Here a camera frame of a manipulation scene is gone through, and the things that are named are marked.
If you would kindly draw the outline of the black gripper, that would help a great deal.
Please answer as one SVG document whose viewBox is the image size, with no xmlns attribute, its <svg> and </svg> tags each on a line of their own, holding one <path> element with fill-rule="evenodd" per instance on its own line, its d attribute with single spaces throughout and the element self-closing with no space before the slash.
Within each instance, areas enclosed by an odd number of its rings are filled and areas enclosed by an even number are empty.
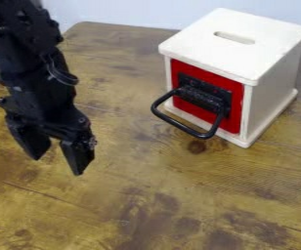
<svg viewBox="0 0 301 250">
<path fill-rule="evenodd" d="M 67 72 L 3 72 L 0 83 L 10 93 L 0 101 L 7 127 L 23 151 L 38 160 L 50 149 L 50 137 L 61 140 L 71 171 L 81 176 L 94 160 L 97 140 L 90 119 L 74 104 L 78 77 Z"/>
</svg>

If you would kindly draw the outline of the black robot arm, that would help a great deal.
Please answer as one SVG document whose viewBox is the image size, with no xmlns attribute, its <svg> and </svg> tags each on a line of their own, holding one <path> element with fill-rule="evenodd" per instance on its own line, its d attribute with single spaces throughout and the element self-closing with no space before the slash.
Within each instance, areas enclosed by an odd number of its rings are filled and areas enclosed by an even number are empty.
<svg viewBox="0 0 301 250">
<path fill-rule="evenodd" d="M 33 159 L 57 139 L 71 171 L 82 175 L 94 160 L 91 121 L 77 109 L 78 77 L 58 49 L 59 23 L 31 0 L 0 0 L 0 98 L 13 137 Z"/>
</svg>

